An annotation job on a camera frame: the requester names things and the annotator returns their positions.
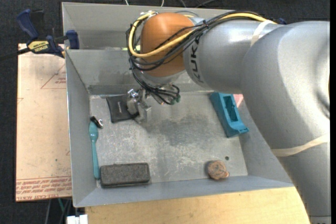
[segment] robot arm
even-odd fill
[[[137,51],[135,30],[142,23]],[[329,22],[278,25],[250,12],[207,20],[147,13],[128,36],[142,91],[138,104],[147,95],[178,102],[173,82],[184,69],[205,89],[242,93],[311,221],[331,223],[329,34]],[[141,110],[134,96],[130,100],[133,111]]]

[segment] gray bin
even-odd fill
[[[107,96],[139,86],[129,70],[125,32],[141,12],[176,12],[185,8],[63,3],[64,33],[75,30],[80,49],[66,51],[72,197],[75,207],[204,196],[236,191],[293,186],[252,121],[244,103],[239,107],[249,132],[227,138],[209,100],[211,92],[197,86],[186,73],[176,85],[181,102],[158,105],[152,120],[112,123]],[[202,18],[226,12],[193,9]],[[99,129],[99,165],[146,162],[147,185],[101,188],[93,177],[90,116],[103,120]],[[208,178],[205,164],[221,159],[230,176]]]

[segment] blue plastic object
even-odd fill
[[[98,139],[98,128],[93,121],[90,121],[89,135],[92,144],[93,175],[95,179],[100,179],[99,164],[96,150],[96,141]]]
[[[210,96],[227,137],[246,133],[249,129],[241,121],[233,94],[214,92]]]

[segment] black square object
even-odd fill
[[[110,109],[111,122],[124,121],[133,119],[136,115],[132,115],[127,110],[127,94],[106,97]]]
[[[148,163],[113,164],[100,167],[100,185],[117,187],[148,183]]]

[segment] black eraser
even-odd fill
[[[102,187],[145,184],[149,180],[148,163],[113,164],[100,167]]]

